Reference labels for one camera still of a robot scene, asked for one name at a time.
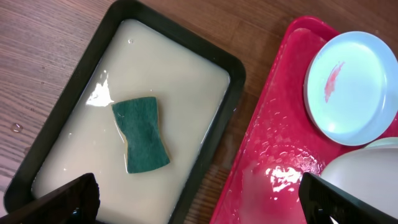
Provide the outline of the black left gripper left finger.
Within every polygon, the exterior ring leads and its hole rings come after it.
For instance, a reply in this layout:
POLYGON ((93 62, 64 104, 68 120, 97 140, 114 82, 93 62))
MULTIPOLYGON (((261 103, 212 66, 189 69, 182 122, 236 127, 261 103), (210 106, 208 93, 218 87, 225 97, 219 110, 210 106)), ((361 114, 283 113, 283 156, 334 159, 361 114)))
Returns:
POLYGON ((1 218, 1 224, 95 223, 100 190, 92 173, 34 200, 1 218))

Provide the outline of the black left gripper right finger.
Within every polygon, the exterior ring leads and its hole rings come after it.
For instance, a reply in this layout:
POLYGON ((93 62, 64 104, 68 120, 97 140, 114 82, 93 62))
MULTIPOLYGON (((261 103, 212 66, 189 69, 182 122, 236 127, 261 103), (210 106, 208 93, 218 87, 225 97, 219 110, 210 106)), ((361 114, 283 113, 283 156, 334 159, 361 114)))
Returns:
POLYGON ((368 205, 319 176, 303 174, 298 195, 308 224, 397 224, 397 219, 368 205))

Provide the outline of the white cleaned plate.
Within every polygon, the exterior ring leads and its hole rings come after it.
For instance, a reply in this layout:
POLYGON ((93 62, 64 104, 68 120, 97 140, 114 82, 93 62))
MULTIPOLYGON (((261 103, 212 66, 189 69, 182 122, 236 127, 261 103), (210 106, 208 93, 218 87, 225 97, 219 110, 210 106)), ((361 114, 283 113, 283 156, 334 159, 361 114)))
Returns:
POLYGON ((331 161, 321 178, 397 218, 397 138, 382 138, 331 161))

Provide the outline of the yellow green scrubbing sponge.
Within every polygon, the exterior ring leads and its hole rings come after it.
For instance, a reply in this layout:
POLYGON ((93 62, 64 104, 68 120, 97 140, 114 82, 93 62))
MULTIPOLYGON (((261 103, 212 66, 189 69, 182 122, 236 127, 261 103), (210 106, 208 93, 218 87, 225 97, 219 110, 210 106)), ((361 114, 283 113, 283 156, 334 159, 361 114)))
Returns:
POLYGON ((119 130, 127 141, 127 172, 149 172, 170 163, 159 130, 157 98, 147 96, 112 105, 119 130))

